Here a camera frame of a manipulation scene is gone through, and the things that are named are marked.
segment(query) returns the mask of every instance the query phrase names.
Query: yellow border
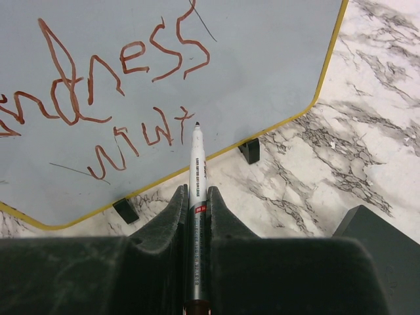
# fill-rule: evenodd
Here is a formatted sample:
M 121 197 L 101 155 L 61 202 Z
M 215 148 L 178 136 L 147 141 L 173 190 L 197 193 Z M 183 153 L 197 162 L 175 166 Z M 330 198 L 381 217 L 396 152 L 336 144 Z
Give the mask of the yellow border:
M 279 122 L 278 124 L 276 124 L 274 126 L 271 126 L 267 129 L 264 129 L 264 130 L 260 131 L 259 133 L 255 134 L 253 136 L 250 136 L 249 138 L 243 139 L 242 141 L 239 141 L 239 142 L 237 142 L 237 143 L 235 143 L 235 144 L 233 144 L 233 145 L 231 145 L 231 146 L 229 146 L 229 147 L 227 147 L 227 148 L 225 148 L 225 149 L 223 149 L 219 152 L 211 154 L 209 157 L 207 157 L 207 159 L 213 159 L 213 158 L 215 158 L 215 157 L 217 157 L 217 156 L 219 156 L 219 155 L 221 155 L 221 154 L 223 154 L 223 153 L 225 153 L 225 152 L 227 152 L 231 149 L 234 149 L 234 148 L 240 146 L 241 144 L 243 144 L 243 143 L 245 143 L 249 140 L 252 140 L 256 137 L 259 137 L 259 136 L 261 136 L 261 135 L 263 135 L 263 134 L 265 134 L 265 133 L 267 133 L 267 132 L 269 132 L 269 131 L 271 131 L 275 128 L 278 128 L 278 127 L 284 125 L 285 123 L 288 123 L 288 122 L 290 122 L 290 121 L 292 121 L 292 120 L 294 120 L 298 117 L 301 117 L 302 115 L 306 114 L 313 107 L 313 105 L 315 105 L 315 103 L 318 100 L 318 97 L 320 95 L 322 83 L 324 82 L 324 78 L 326 76 L 326 72 L 327 72 L 329 61 L 331 59 L 331 55 L 333 54 L 334 45 L 335 45 L 335 42 L 337 40 L 337 36 L 338 36 L 339 30 L 340 30 L 340 27 L 341 27 L 341 23 L 343 22 L 343 17 L 344 17 L 344 13 L 346 11 L 347 3 L 348 3 L 348 0 L 343 0 L 341 2 L 339 15 L 337 17 L 337 21 L 336 21 L 335 26 L 334 26 L 333 35 L 331 36 L 331 41 L 329 42 L 329 47 L 328 47 L 327 55 L 325 56 L 324 65 L 322 66 L 321 76 L 320 76 L 320 79 L 318 81 L 318 85 L 316 87 L 314 99 L 312 100 L 310 105 L 305 110 L 300 112 L 299 114 L 296 114 L 296 115 L 294 115 L 294 116 L 292 116 L 292 117 L 290 117 L 286 120 L 283 120 L 283 121 Z M 183 169 L 180 169 L 179 171 L 177 171 L 173 174 L 170 174 L 166 177 L 163 177 L 162 179 L 160 179 L 156 182 L 153 182 L 152 184 L 149 184 L 149 185 L 147 185 L 147 186 L 145 186 L 145 187 L 143 187 L 139 190 L 136 190 L 135 192 L 132 192 L 126 198 L 130 198 L 130 197 L 133 197 L 133 196 L 135 196 L 135 195 L 137 195 L 141 192 L 144 192 L 147 189 L 150 189 L 151 187 L 154 187 L 158 184 L 161 184 L 162 182 L 165 182 L 166 180 L 169 180 L 169 179 L 171 179 L 171 178 L 173 178 L 173 177 L 175 177 L 175 176 L 177 176 L 177 175 L 179 175 L 179 174 L 181 174 L 181 173 L 183 173 L 187 170 L 188 170 L 188 167 L 184 167 Z M 68 224 L 45 225 L 45 224 L 39 222 L 38 220 L 35 220 L 35 219 L 25 215 L 24 213 L 20 212 L 19 210 L 16 210 L 15 208 L 12 208 L 12 207 L 10 207 L 10 206 L 8 206 L 5 203 L 0 201 L 0 211 L 4 211 L 6 213 L 9 213 L 10 215 L 12 215 L 12 216 L 14 216 L 18 219 L 21 219 L 22 221 L 24 221 L 24 222 L 26 222 L 26 223 L 28 223 L 28 224 L 36 227 L 36 228 L 39 228 L 41 230 L 49 230 L 49 231 L 61 230 L 63 228 L 68 228 L 68 227 L 70 227 L 72 225 L 75 225 L 75 224 L 77 224 L 77 223 L 79 223 L 83 220 L 86 220 L 87 218 L 90 218 L 94 215 L 97 215 L 98 213 L 101 213 L 101 212 L 107 210 L 110 207 L 112 207 L 112 203 L 110 203 L 108 205 L 105 205 L 104 207 L 101 207 L 101 208 L 97 209 L 96 211 L 88 213 L 87 215 L 83 215 L 82 217 L 80 217 L 77 220 L 72 221 Z

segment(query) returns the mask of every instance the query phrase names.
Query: marble floor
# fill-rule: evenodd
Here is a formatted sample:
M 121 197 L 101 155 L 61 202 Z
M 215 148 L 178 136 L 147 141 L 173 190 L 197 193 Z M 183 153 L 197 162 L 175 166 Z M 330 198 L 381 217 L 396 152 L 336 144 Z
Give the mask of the marble floor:
M 313 109 L 263 135 L 260 162 L 238 149 L 208 162 L 210 185 L 252 231 L 328 237 L 364 204 L 420 243 L 419 29 L 417 0 L 350 0 Z M 130 225 L 108 209 L 48 232 L 0 213 L 0 235 L 129 235 L 184 183 L 188 173 L 134 197 L 140 219 Z

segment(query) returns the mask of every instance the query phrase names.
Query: light blue whiteboard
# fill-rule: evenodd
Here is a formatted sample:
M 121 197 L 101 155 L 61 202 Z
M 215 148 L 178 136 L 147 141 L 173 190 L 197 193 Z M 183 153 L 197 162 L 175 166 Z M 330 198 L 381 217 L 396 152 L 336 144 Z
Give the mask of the light blue whiteboard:
M 0 209 L 68 224 L 186 167 L 196 121 L 214 154 L 301 113 L 340 7 L 2 1 Z

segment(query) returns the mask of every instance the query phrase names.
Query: black rubber stand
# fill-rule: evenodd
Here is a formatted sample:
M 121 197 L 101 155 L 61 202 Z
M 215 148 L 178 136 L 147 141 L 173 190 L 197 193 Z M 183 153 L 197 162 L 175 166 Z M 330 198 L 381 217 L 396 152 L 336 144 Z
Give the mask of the black rubber stand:
M 420 314 L 419 244 L 364 205 L 349 210 L 333 236 L 353 238 L 367 249 L 391 314 Z
M 0 272 L 1 315 L 182 315 L 187 212 L 184 185 L 129 237 L 0 239 L 0 268 L 6 270 Z M 366 215 L 374 214 L 357 211 L 343 235 L 354 235 L 356 227 L 374 234 L 380 224 Z M 208 281 L 202 283 L 209 289 L 211 315 L 391 314 L 377 272 L 355 241 L 259 238 L 230 212 L 217 187 L 208 190 L 205 221 Z M 401 238 L 377 233 L 391 249 L 400 245 Z M 384 288 L 402 302 L 418 283 L 419 259 L 403 263 L 397 261 L 401 249 L 395 252 L 379 272 L 388 277 Z M 408 276 L 411 282 L 404 280 Z M 419 294 L 407 296 L 418 300 Z M 420 313 L 403 305 L 398 314 Z
M 133 209 L 133 206 L 129 203 L 127 199 L 121 199 L 115 202 L 113 205 L 114 209 L 118 214 L 123 218 L 125 223 L 130 224 L 138 220 L 138 215 Z
M 260 142 L 258 138 L 242 144 L 239 146 L 239 150 L 241 150 L 248 164 L 252 164 L 260 160 Z

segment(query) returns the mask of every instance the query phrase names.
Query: dry erase marker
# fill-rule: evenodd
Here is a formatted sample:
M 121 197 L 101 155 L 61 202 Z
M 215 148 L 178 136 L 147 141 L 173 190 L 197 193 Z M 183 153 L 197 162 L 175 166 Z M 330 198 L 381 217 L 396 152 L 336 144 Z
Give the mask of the dry erase marker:
M 208 315 L 209 297 L 205 280 L 205 212 L 207 210 L 207 174 L 203 133 L 196 123 L 192 132 L 190 189 L 188 198 L 188 241 L 186 254 L 186 315 Z

